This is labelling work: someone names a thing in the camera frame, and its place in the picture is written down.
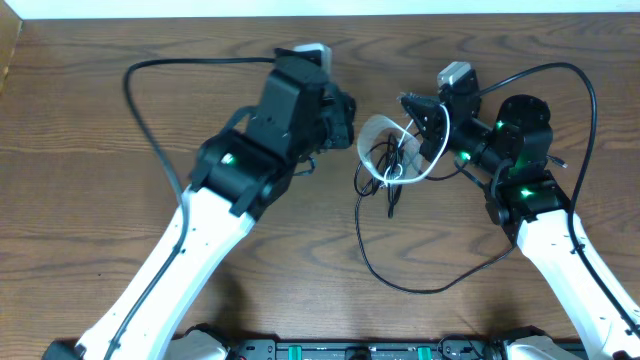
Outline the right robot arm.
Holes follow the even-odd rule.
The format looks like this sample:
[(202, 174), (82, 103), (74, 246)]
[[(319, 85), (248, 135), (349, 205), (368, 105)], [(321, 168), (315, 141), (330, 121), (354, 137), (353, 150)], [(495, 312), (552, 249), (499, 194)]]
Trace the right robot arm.
[(639, 307), (589, 241), (575, 201), (546, 165), (553, 140), (548, 105), (514, 95), (488, 127), (475, 117), (476, 94), (404, 95), (400, 103), (433, 146), (467, 156), (490, 176), (486, 208), (542, 274), (571, 320), (591, 359), (639, 356)]

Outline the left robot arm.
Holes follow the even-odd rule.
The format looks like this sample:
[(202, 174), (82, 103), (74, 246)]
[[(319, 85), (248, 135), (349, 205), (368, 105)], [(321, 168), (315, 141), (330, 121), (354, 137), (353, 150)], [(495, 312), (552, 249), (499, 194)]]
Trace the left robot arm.
[(260, 101), (239, 108), (199, 148), (182, 186), (162, 166), (178, 206), (164, 234), (109, 311), (48, 359), (225, 359), (230, 348), (204, 326), (176, 330), (227, 254), (318, 154), (354, 140), (354, 100), (330, 79), (320, 43), (276, 49)]

